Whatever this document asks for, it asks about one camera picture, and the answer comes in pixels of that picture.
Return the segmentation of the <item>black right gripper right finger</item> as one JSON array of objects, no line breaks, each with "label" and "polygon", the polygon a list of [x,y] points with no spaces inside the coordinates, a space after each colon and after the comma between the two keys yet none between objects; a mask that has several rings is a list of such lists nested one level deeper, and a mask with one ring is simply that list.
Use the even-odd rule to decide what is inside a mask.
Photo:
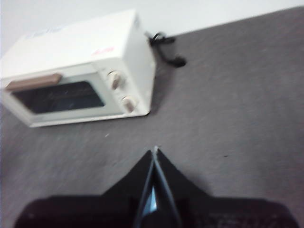
[{"label": "black right gripper right finger", "polygon": [[159,148],[156,148],[156,160],[185,228],[299,227],[290,210],[281,203],[212,196],[181,173]]}]

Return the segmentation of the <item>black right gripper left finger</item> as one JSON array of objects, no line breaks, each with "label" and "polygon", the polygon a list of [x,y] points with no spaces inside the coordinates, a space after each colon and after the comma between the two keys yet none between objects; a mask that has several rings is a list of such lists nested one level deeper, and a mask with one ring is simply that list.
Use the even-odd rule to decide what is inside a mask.
[{"label": "black right gripper left finger", "polygon": [[18,216],[16,228],[105,228],[132,226],[151,167],[143,157],[103,194],[57,195],[36,199]]}]

